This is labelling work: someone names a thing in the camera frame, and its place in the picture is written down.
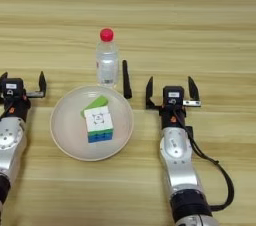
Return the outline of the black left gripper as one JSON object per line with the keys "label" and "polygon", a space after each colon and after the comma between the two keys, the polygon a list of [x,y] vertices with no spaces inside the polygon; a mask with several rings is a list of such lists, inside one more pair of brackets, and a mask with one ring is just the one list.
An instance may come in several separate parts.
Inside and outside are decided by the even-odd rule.
{"label": "black left gripper", "polygon": [[[0,76],[0,87],[2,87],[2,82],[7,77],[8,72],[5,72]],[[40,92],[29,92],[22,94],[21,96],[3,97],[1,103],[4,105],[4,112],[0,116],[0,121],[3,118],[8,117],[17,117],[23,121],[27,119],[28,111],[31,108],[31,99],[45,97],[47,83],[43,71],[41,71],[39,76],[39,88]]]}

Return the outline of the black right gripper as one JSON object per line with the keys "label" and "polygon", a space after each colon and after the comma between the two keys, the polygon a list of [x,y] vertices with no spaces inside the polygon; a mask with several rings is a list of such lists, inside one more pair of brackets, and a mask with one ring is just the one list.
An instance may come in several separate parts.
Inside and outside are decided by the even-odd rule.
{"label": "black right gripper", "polygon": [[198,88],[191,77],[188,77],[189,95],[194,101],[183,100],[181,103],[162,104],[157,106],[151,100],[153,96],[153,76],[150,77],[146,86],[146,108],[157,110],[161,117],[162,128],[177,127],[185,128],[186,107],[200,107],[201,102]]}

